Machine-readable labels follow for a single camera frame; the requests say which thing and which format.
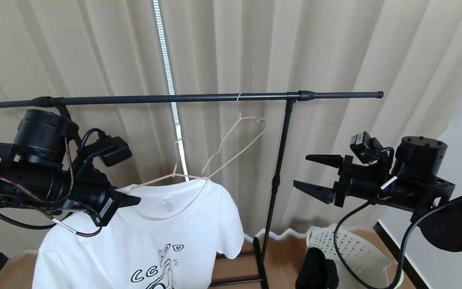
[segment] hanger hook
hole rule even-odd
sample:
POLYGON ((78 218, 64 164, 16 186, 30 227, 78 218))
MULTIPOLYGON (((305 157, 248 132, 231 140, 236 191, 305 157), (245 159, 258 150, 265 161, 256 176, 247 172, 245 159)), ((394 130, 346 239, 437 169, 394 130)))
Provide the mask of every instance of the hanger hook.
POLYGON ((174 154, 174 158, 176 159, 176 165, 178 164, 178 154, 176 154, 176 145, 177 145, 180 141, 182 141, 183 139, 188 139, 188 140, 192 143, 192 148, 193 148, 194 150, 196 150, 196 146, 194 145, 194 141, 193 141, 191 138, 189 138, 189 137, 182 137, 182 138, 178 139, 178 140, 174 143, 174 145, 172 146, 172 154, 174 154))
POLYGON ((240 109, 240 106, 238 105, 238 99, 240 98, 240 95, 242 95, 242 93, 239 93, 238 97, 236 97, 236 107, 238 108, 238 113, 241 115, 242 110, 240 109))

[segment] t-shirt neck tag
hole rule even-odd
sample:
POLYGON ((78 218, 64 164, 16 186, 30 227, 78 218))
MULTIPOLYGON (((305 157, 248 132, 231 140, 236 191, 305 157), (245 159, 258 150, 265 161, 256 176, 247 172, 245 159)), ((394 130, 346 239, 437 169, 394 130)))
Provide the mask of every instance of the t-shirt neck tag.
POLYGON ((174 210, 174 203, 172 202, 172 195, 162 196, 162 206, 169 212, 174 210))

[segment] pink hanger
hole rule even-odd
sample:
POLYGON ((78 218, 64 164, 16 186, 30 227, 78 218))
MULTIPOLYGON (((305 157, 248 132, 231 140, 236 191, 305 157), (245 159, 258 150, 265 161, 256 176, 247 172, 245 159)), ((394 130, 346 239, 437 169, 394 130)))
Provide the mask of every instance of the pink hanger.
MULTIPOLYGON (((182 137, 180 139, 178 139, 175 143, 174 143, 174 148, 176 148, 176 145, 179 143, 179 141, 183 140, 183 139, 189 139, 190 142, 192 143, 192 148, 195 149, 194 147, 194 141, 192 141, 190 138, 188 137, 182 137)), ((182 176, 182 177, 190 177, 192 179, 206 179, 205 177, 200 177, 200 176, 192 176, 192 175, 185 175, 185 174, 178 174, 176 173, 176 170, 178 169, 178 156, 176 154, 176 152, 174 152, 174 156, 176 156, 176 165, 174 165, 174 170, 172 171, 171 174, 168 174, 166 176, 162 176, 162 177, 159 177, 158 179, 153 179, 152 181, 147 181, 146 183, 141 183, 140 185, 136 185, 134 187, 132 187, 132 190, 136 189, 136 188, 139 188, 139 187, 143 187, 144 185, 150 185, 151 183, 156 183, 157 181, 161 181, 162 179, 167 179, 169 177, 175 177, 175 176, 182 176)))
POLYGON ((208 178, 212 177, 213 175, 215 175, 219 170, 222 170, 222 168, 224 168, 228 163, 230 163, 232 160, 236 159, 241 153, 243 153, 246 149, 248 149, 257 139, 259 139, 259 137, 261 137, 261 135, 265 132, 266 130, 266 119, 264 118, 257 118, 257 117, 254 117, 254 116, 248 116, 248 117, 242 117, 242 110, 240 110, 240 106, 238 106, 238 99, 240 98, 240 95, 242 95, 242 93, 240 93, 238 95, 238 97, 236 97, 236 107, 238 108, 238 120, 236 121, 235 125, 227 132, 227 134, 224 136, 224 138, 222 139, 222 141, 220 142, 220 147, 219 147, 219 150, 214 153, 213 155, 211 155, 211 157, 209 158, 208 162, 206 163, 206 165, 204 166, 204 168, 202 169, 202 172, 201 172, 201 175, 204 173, 204 171, 206 170, 206 168, 208 167, 209 165, 209 162, 211 161, 211 159, 213 159, 213 156, 215 156, 216 154, 220 153, 220 151, 222 150, 222 143, 224 143, 225 139, 227 136, 229 136, 229 134, 231 133, 231 131, 233 131, 234 128, 236 128, 236 126, 238 125, 238 123, 240 121, 243 121, 244 119, 249 119, 249 118, 253 118, 255 119, 256 122, 260 122, 260 121, 263 121, 265 123, 265 127, 264 129, 261 131, 261 133, 255 138, 253 139, 253 141, 251 141, 251 143, 249 143, 243 150, 241 150, 237 155, 233 156, 229 161, 227 161, 226 163, 224 163, 220 168, 218 168, 215 172, 213 172, 213 174, 209 175, 208 178))

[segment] wooden floor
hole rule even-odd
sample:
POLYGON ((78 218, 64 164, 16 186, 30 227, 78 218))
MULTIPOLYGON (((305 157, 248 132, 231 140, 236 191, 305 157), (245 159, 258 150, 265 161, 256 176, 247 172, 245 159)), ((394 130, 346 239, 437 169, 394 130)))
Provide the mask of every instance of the wooden floor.
MULTIPOLYGON (((376 246, 383 254, 394 260, 390 251, 381 241, 379 236, 371 228, 353 227, 349 229, 354 234, 376 246)), ((263 244, 263 237, 260 237, 260 244, 263 244)), ((253 251, 253 245, 244 242, 242 252, 253 251)), ((306 240, 287 236, 282 240, 268 241, 267 254, 265 257, 265 271, 270 289, 293 289, 295 281, 306 256, 306 240)), ((396 265, 388 267, 388 278, 391 282, 395 275, 396 265)), ((228 281, 245 278, 258 277, 258 269, 254 256, 239 257, 234 260, 219 259, 215 262, 213 269, 213 282, 228 281)), ((260 283, 236 284, 216 287, 222 289, 260 289, 260 283)), ((400 289, 415 289, 413 283, 405 276, 400 289)))
MULTIPOLYGON (((386 256, 390 251, 383 244, 381 239, 371 228, 355 227, 349 229, 354 234, 366 239, 376 246, 386 256)), ((270 289, 293 289, 295 280, 299 275, 300 268, 306 256, 306 240, 287 236, 282 240, 269 239, 268 250, 265 257, 265 270, 270 289)), ((253 245, 245 242, 242 252, 253 251, 253 245)), ((0 272, 0 289, 31 289, 33 279, 33 269, 36 254, 28 253, 17 258, 10 259, 0 272)), ((388 268, 388 276, 392 280, 395 274, 396 265, 388 268)), ((243 279, 246 277, 255 278, 258 276, 258 269, 254 256, 244 256, 229 259, 218 259, 213 269, 213 281, 227 281, 233 279, 243 279)), ((236 284, 222 287, 222 289, 260 289, 260 283, 236 284)), ((400 289, 415 289, 407 277, 400 289)))

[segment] black cloth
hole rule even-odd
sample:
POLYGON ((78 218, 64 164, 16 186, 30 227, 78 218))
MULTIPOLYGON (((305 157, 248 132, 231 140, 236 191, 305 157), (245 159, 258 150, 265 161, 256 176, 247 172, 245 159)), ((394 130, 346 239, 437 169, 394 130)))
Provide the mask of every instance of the black cloth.
POLYGON ((312 247, 295 281, 295 289, 336 289, 340 279, 334 261, 326 259, 322 250, 312 247))

